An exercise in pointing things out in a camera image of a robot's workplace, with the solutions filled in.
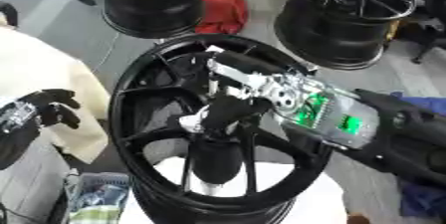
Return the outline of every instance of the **wire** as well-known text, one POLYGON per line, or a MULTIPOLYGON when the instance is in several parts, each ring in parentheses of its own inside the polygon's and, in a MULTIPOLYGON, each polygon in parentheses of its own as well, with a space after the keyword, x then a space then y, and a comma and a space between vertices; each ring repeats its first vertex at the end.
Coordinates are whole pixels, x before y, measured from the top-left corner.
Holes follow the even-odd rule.
POLYGON ((44 224, 43 222, 40 222, 40 221, 38 221, 38 220, 36 220, 34 218, 28 217, 26 215, 17 213, 15 211, 11 210, 11 209, 6 208, 6 206, 3 203, 1 203, 1 202, 0 202, 0 211, 2 211, 2 213, 4 214, 3 218, 0 219, 0 224, 8 224, 8 217, 7 217, 6 212, 9 212, 12 215, 15 215, 17 217, 29 220, 30 222, 35 223, 35 224, 44 224))
POLYGON ((111 40, 111 44, 110 44, 109 50, 104 55, 103 59, 93 69, 93 74, 95 74, 98 71, 98 69, 109 59, 109 57, 112 54, 112 51, 114 50, 114 47, 116 45, 117 38, 119 36, 120 36, 120 32, 116 32, 116 34, 114 35, 113 40, 111 40))

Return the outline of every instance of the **white stand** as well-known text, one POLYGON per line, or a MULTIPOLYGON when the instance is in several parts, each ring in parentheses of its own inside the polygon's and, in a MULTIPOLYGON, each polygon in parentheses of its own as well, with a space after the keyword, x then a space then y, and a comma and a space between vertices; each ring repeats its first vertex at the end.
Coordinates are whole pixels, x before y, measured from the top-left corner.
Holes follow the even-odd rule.
MULTIPOLYGON (((175 182, 180 179, 182 161, 181 158, 169 158, 157 165, 156 169, 175 182)), ((259 189, 262 190, 277 183, 277 179, 284 177, 292 168, 293 165, 289 164, 257 162, 259 189)), ((221 187, 216 195, 220 197, 240 195, 239 192, 246 188, 244 173, 244 170, 241 170, 237 177, 221 187)), ((192 176, 191 187, 196 191, 195 188, 199 186, 200 181, 192 176)), ((345 224, 347 215, 342 202, 342 194, 340 186, 322 173, 306 191, 298 196, 292 210, 281 224, 345 224)), ((132 191, 129 193, 119 224, 153 224, 139 207, 132 191)))

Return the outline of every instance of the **floor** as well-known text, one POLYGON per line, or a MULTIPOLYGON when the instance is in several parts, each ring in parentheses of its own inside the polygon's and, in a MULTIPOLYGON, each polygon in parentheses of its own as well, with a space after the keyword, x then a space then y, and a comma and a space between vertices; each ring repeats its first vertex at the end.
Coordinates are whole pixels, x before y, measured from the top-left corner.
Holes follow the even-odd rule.
MULTIPOLYGON (((83 60, 109 91, 120 73, 153 46, 152 40, 117 33, 102 20, 99 7, 85 6, 77 0, 2 1, 11 2, 20 10, 20 31, 83 60)), ((274 34, 273 22, 285 1, 247 0, 250 19, 241 35, 284 50, 274 34)), ((356 72, 321 69, 319 76, 347 89, 446 97, 446 84, 443 83, 446 53, 434 50, 423 65, 417 66, 409 62, 417 50, 416 45, 396 42, 381 61, 369 69, 356 72)), ((114 158, 114 153, 108 149, 103 159, 111 158, 114 158)), ((109 164, 105 169, 114 167, 109 164)), ((348 208, 364 213, 372 223, 436 223, 398 216, 399 195, 391 175, 378 173, 340 155, 333 157, 327 172, 344 188, 348 208)))

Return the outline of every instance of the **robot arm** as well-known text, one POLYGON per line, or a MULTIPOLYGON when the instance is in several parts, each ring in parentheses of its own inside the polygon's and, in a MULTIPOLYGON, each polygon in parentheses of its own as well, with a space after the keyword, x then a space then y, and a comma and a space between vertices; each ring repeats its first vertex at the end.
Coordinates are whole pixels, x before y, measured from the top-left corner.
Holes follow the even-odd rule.
POLYGON ((229 79, 236 84, 224 89, 225 98, 236 98, 241 105, 226 108, 232 114, 222 112, 224 108, 213 111, 218 108, 212 105, 203 123, 213 120, 213 126, 220 122, 225 127, 249 113, 265 112, 264 103, 253 100, 267 100, 290 140, 307 136, 379 171, 446 185, 445 116, 397 97, 347 92, 294 71, 277 73, 258 62, 239 67, 245 59, 223 53, 208 61, 215 79, 210 94, 218 95, 218 80, 229 79))
POLYGON ((64 105, 78 109, 74 92, 44 90, 0 108, 0 170, 9 167, 39 136, 42 127, 63 123, 79 127, 80 120, 64 105))

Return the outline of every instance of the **gloved hand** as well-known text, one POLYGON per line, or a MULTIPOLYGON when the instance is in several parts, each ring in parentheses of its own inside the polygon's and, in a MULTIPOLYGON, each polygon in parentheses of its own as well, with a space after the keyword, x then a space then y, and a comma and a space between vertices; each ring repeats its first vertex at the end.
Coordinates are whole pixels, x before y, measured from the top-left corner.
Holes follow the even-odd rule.
POLYGON ((41 127, 63 123, 73 129, 79 118, 67 107, 78 109, 75 95, 66 90, 44 90, 27 95, 0 108, 0 170, 17 161, 41 127))

